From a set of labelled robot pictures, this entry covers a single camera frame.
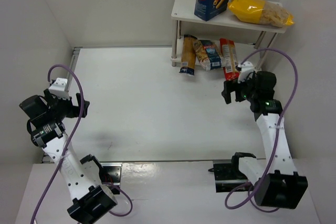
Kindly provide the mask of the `tricolor fusilli pasta bag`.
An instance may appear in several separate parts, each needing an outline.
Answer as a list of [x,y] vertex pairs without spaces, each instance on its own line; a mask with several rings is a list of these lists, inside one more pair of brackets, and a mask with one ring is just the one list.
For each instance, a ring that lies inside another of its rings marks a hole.
[[193,49],[204,70],[210,71],[225,66],[224,57],[213,41],[196,39]]

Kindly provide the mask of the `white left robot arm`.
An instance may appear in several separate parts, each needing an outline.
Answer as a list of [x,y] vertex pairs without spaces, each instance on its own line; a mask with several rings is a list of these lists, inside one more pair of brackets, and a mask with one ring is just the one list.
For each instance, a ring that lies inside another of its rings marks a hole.
[[72,103],[67,91],[44,90],[44,95],[34,95],[19,107],[28,115],[27,131],[35,146],[57,164],[72,200],[67,211],[79,223],[95,223],[117,205],[112,191],[95,175],[90,161],[92,155],[79,159],[70,143],[63,124],[64,118],[82,119],[87,116],[89,101],[76,94],[78,105]]

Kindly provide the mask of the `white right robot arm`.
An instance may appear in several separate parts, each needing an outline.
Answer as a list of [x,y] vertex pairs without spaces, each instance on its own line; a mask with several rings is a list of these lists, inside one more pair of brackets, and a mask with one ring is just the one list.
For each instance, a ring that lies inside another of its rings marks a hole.
[[243,174],[250,189],[248,200],[258,207],[295,209],[308,188],[305,176],[298,173],[291,158],[284,128],[281,102],[274,99],[276,76],[268,71],[253,70],[242,73],[239,78],[224,82],[222,97],[230,104],[234,93],[237,102],[248,101],[260,130],[266,166],[262,167],[251,153],[236,152],[232,166]]

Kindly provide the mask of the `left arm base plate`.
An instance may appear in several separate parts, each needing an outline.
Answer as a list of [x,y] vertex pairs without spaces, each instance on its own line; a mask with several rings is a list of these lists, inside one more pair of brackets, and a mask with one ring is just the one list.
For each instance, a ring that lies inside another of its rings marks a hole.
[[114,186],[120,188],[121,172],[121,163],[103,163],[99,176],[103,183],[112,183]]

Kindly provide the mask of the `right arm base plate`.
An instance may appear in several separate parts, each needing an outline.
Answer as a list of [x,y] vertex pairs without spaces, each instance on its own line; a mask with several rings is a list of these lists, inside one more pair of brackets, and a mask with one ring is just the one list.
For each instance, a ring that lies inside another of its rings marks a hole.
[[208,171],[214,174],[217,193],[228,193],[248,181],[245,175],[235,172],[229,160],[214,161]]

